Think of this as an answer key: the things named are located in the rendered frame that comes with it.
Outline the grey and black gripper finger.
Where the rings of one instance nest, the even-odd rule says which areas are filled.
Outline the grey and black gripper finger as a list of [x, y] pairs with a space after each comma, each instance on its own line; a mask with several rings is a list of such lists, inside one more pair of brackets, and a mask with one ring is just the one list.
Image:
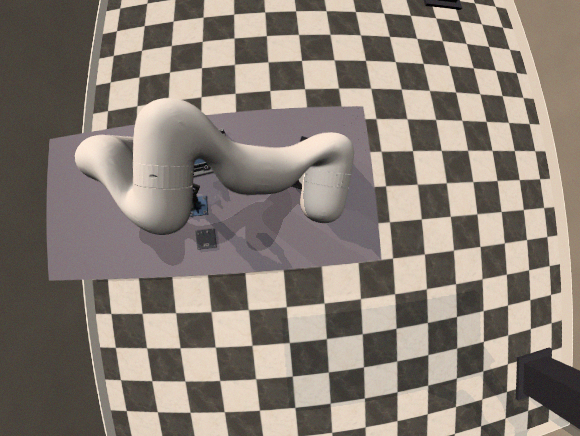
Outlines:
[[198, 197], [196, 194], [198, 193], [200, 186], [193, 183], [193, 188], [195, 188], [195, 190], [193, 189], [193, 202], [194, 202], [194, 204], [196, 204], [198, 201]]

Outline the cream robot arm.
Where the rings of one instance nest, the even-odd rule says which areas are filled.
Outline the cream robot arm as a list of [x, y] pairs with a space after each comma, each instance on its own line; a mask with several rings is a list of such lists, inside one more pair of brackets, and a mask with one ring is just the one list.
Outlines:
[[140, 111], [134, 141], [97, 135], [75, 152], [79, 170], [101, 182], [135, 225], [157, 235], [175, 233], [187, 223], [197, 159], [227, 189], [242, 195], [279, 193], [299, 180], [303, 213], [330, 223], [345, 208], [354, 147], [339, 133], [318, 134], [283, 148], [238, 144], [194, 105], [163, 98]]

